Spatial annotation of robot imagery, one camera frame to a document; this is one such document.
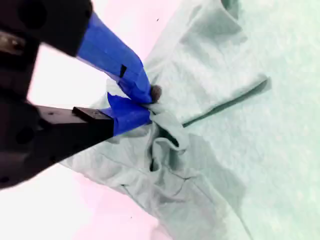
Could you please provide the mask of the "gripper finger with blue tape dark tip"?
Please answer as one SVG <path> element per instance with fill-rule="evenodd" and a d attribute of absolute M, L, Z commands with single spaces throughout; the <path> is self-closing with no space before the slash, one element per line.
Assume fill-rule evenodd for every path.
<path fill-rule="evenodd" d="M 21 96 L 28 91 L 41 43 L 106 73 L 136 103 L 161 97 L 141 59 L 100 20 L 89 0 L 1 1 L 0 68 L 21 75 L 15 85 Z"/>

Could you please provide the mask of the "gripper finger blue tape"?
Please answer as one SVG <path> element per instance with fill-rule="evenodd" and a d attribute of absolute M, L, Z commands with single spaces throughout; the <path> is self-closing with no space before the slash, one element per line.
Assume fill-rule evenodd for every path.
<path fill-rule="evenodd" d="M 37 108 L 37 172 L 150 122 L 149 110 L 131 99 L 108 94 L 107 100 L 109 107 L 100 109 Z"/>

